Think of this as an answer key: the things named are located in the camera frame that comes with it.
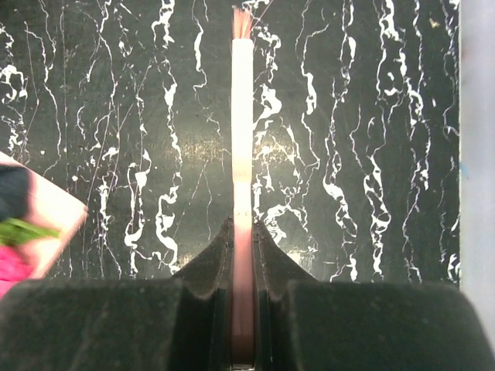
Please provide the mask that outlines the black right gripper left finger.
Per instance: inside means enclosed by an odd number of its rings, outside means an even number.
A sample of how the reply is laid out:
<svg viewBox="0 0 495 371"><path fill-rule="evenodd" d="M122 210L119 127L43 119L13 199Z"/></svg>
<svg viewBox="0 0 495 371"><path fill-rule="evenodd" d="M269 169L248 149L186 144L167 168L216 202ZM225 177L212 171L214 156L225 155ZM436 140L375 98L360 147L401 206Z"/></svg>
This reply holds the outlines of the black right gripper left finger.
<svg viewBox="0 0 495 371"><path fill-rule="evenodd" d="M169 278L29 280L1 301L3 370L227 370L233 223Z"/></svg>

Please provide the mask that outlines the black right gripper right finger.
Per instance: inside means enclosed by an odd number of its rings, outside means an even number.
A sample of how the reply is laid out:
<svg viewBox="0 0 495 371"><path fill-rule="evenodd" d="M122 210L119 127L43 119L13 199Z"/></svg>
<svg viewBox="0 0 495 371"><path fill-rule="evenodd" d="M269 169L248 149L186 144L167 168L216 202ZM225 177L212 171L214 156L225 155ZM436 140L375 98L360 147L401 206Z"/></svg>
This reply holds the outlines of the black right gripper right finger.
<svg viewBox="0 0 495 371"><path fill-rule="evenodd" d="M321 282L253 229L258 370L492 370L467 298L446 284Z"/></svg>

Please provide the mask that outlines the pink hand brush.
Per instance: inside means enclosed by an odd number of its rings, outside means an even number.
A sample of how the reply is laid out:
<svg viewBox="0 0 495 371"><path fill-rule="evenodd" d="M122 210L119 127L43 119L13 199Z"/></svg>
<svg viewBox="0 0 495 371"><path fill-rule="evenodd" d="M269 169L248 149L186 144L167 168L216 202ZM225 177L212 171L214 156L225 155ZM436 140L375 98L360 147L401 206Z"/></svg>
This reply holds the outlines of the pink hand brush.
<svg viewBox="0 0 495 371"><path fill-rule="evenodd" d="M250 11L234 9L230 123L234 221L231 360L235 366L254 364L254 253L251 205L254 123L252 21Z"/></svg>

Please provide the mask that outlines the pink dustpan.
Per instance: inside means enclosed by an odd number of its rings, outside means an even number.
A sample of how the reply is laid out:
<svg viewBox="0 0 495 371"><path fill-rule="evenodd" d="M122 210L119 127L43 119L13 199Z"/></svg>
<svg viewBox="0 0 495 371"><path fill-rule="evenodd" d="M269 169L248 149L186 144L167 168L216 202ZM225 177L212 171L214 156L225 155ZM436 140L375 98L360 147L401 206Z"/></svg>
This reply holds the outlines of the pink dustpan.
<svg viewBox="0 0 495 371"><path fill-rule="evenodd" d="M1 165L17 165L26 168L4 153L1 154ZM19 220L58 230L59 237L32 240L11 248L17 250L32 266L32 273L27 279L40 279L46 276L85 220L87 207L41 175L28 170L30 177L29 209L27 214Z"/></svg>

